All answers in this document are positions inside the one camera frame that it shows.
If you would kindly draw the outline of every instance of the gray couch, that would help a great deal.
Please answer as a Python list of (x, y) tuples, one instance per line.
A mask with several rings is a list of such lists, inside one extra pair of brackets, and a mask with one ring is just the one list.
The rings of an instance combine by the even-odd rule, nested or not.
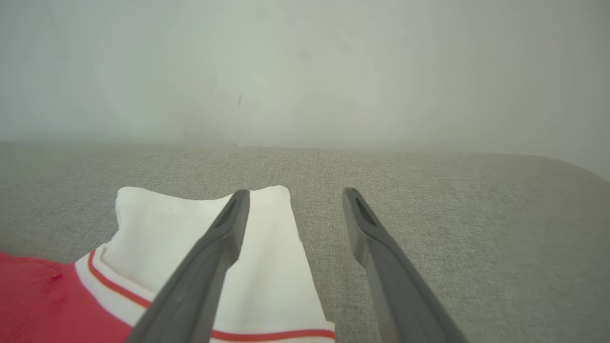
[(211, 199), (281, 184), (338, 342), (379, 341), (341, 207), (360, 190), (472, 342), (610, 341), (610, 182), (505, 154), (0, 144), (0, 250), (71, 262), (116, 192)]

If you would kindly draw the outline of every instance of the red trim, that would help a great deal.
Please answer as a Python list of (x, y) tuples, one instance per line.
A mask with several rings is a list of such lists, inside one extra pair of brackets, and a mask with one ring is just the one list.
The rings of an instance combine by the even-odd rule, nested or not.
[(95, 269), (95, 266), (93, 265), (93, 255), (95, 255), (95, 249), (93, 249), (93, 251), (91, 251), (91, 253), (89, 253), (89, 261), (88, 261), (89, 271), (91, 272), (91, 274), (93, 274), (93, 276), (95, 276), (96, 279), (98, 279), (99, 282), (101, 282), (104, 286), (108, 287), (109, 289), (115, 291), (116, 293), (119, 293), (120, 295), (126, 297), (127, 299), (130, 299), (131, 301), (133, 301), (134, 303), (136, 303), (142, 307), (147, 308), (147, 307), (151, 306), (150, 301), (115, 284), (111, 280), (108, 280), (102, 273), (99, 272), (99, 270)]
[(326, 337), (335, 339), (335, 332), (332, 330), (322, 329), (306, 329), (306, 330), (295, 330), (295, 331), (284, 331), (274, 333), (260, 333), (260, 334), (237, 334), (227, 333), (218, 330), (212, 331), (212, 338), (221, 339), (223, 341), (231, 342), (263, 342), (263, 341), (277, 341), (280, 339), (300, 338), (300, 337)]
[[(95, 269), (93, 265), (93, 256), (95, 255), (95, 249), (89, 253), (89, 260), (87, 262), (89, 271), (99, 282), (109, 289), (119, 293), (120, 295), (130, 299), (134, 303), (141, 305), (144, 308), (148, 308), (151, 304), (150, 301), (142, 298), (141, 296), (125, 289), (111, 280), (108, 280), (99, 270)], [(301, 338), (301, 337), (325, 337), (335, 339), (335, 332), (332, 330), (323, 329), (305, 329), (305, 330), (294, 330), (294, 331), (283, 331), (274, 333), (261, 333), (261, 334), (237, 334), (227, 333), (218, 330), (212, 330), (212, 338), (221, 339), (223, 341), (230, 342), (263, 342), (263, 341), (278, 341), (280, 339), (290, 338)]]

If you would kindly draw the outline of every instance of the white fabric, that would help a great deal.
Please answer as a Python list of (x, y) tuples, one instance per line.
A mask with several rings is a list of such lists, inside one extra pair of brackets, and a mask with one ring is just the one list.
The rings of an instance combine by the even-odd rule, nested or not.
[[(120, 189), (119, 230), (96, 249), (93, 266), (111, 282), (152, 300), (230, 197), (185, 200), (135, 187)], [(108, 311), (134, 325), (144, 307), (100, 286), (87, 263), (88, 256), (76, 263), (85, 287)], [(242, 250), (224, 279), (214, 329), (236, 334), (334, 330), (324, 317), (283, 186), (250, 192)]]

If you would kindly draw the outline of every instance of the couch cushion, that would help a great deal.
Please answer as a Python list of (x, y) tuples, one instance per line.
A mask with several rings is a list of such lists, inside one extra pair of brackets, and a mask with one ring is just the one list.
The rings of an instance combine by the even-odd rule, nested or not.
[(123, 186), (213, 199), (283, 185), (339, 342), (379, 341), (341, 192), (355, 187), (472, 342), (610, 341), (610, 182), (544, 157), (0, 144), (0, 250), (71, 262)]

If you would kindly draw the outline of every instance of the white wall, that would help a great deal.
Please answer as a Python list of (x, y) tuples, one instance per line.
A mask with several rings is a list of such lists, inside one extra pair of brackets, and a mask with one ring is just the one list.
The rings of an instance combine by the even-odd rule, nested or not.
[(0, 139), (540, 154), (610, 179), (605, 0), (12, 0)]

